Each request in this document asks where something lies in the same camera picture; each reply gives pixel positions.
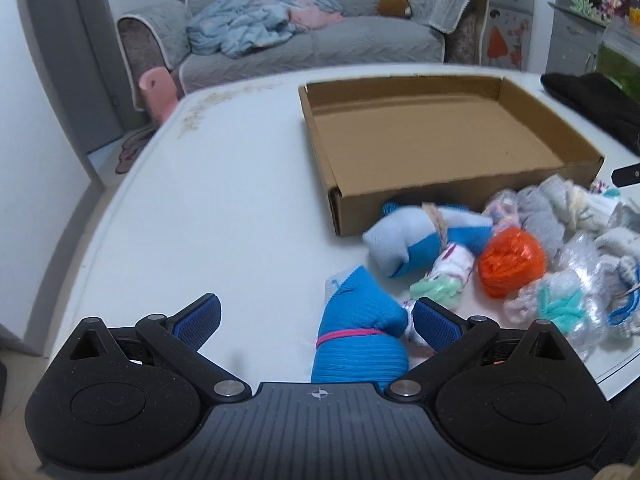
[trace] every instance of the brown plush toy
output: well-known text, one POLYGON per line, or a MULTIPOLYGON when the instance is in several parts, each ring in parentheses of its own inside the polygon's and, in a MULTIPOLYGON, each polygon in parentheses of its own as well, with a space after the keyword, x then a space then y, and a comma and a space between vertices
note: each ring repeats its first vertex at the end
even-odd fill
POLYGON ((378 14, 392 18, 411 17, 411 5, 407 0, 380 0, 378 2, 378 14))

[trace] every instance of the tabletop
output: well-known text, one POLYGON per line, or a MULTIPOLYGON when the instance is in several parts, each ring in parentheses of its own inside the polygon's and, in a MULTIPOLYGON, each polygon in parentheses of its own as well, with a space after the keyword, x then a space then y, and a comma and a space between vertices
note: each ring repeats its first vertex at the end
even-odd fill
MULTIPOLYGON (((324 281, 366 265, 397 299, 420 276, 388 280, 359 237, 338 238, 324 201, 298 87, 308 82, 388 75, 474 74, 511 79, 553 108, 603 155, 600 171, 638 157, 545 94, 540 76, 434 64, 309 70, 203 90, 184 98, 151 140, 95 232, 54 345, 84 317, 132 326, 174 314, 206 292, 222 303, 222 324, 201 354, 258 387, 307 382, 323 312, 324 281)), ((640 203, 640 186, 623 189, 640 203)), ((459 314, 495 303, 465 290, 459 314)), ((640 376, 640 338, 599 347, 588 359, 611 398, 640 376)))

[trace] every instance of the pink plastic stool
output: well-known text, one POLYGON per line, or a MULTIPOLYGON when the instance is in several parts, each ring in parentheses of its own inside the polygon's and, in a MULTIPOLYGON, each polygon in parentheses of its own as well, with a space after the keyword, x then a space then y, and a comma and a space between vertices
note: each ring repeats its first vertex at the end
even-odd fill
POLYGON ((140 76, 138 83, 152 119, 164 124, 178 105, 178 89, 164 66, 152 68, 140 76))

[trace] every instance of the orange plastic bag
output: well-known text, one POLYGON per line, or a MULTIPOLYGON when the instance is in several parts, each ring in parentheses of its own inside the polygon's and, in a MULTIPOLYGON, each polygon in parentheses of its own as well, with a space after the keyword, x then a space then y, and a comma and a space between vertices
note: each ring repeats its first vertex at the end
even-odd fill
POLYGON ((510 227, 495 235, 478 259, 478 275, 491 298, 504 298, 546 272, 545 251, 532 235, 510 227))

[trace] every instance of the cardboard box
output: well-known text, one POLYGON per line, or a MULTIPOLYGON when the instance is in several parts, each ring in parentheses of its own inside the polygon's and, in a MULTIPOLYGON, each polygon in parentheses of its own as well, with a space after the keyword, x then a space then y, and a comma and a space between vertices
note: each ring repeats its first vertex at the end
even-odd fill
POLYGON ((310 83, 300 101, 337 235, 391 199, 482 211, 498 190, 559 173, 589 187, 603 156, 507 79, 407 76, 310 83))

